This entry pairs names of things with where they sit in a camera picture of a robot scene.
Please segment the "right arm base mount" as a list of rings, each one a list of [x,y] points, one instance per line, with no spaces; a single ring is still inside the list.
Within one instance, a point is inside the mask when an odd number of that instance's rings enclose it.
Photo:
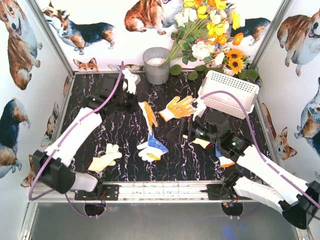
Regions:
[[[206,189],[200,192],[206,193],[209,200],[233,200],[237,197],[230,188],[222,184],[207,184]]]

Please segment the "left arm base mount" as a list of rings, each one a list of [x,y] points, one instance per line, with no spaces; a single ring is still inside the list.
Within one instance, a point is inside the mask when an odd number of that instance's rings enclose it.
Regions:
[[[98,184],[93,191],[78,190],[74,199],[76,201],[117,201],[119,190],[118,184]]]

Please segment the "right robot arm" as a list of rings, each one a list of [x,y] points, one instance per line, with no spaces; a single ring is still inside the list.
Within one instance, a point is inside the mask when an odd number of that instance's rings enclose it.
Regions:
[[[319,182],[308,183],[264,156],[249,139],[232,131],[222,113],[210,111],[204,119],[183,117],[166,136],[180,144],[184,135],[188,142],[200,139],[212,143],[223,157],[264,181],[260,184],[235,173],[224,182],[224,188],[273,208],[291,225],[302,230],[316,218],[320,208]]]

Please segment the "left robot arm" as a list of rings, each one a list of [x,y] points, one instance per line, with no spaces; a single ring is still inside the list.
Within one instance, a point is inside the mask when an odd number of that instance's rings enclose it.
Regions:
[[[103,194],[103,181],[92,174],[76,172],[69,165],[87,137],[108,117],[117,112],[133,112],[138,106],[136,85],[140,77],[128,69],[117,78],[107,77],[101,89],[91,94],[85,105],[61,136],[44,151],[32,155],[35,178],[61,194],[79,191],[87,198]]]

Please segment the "yellow dotted work glove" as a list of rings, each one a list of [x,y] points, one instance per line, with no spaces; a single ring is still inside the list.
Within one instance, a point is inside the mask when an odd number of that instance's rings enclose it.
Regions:
[[[181,99],[179,96],[175,96],[165,107],[165,109],[159,112],[159,115],[168,122],[171,119],[180,119],[188,117],[196,112],[192,103],[196,101],[192,96],[186,96]]]

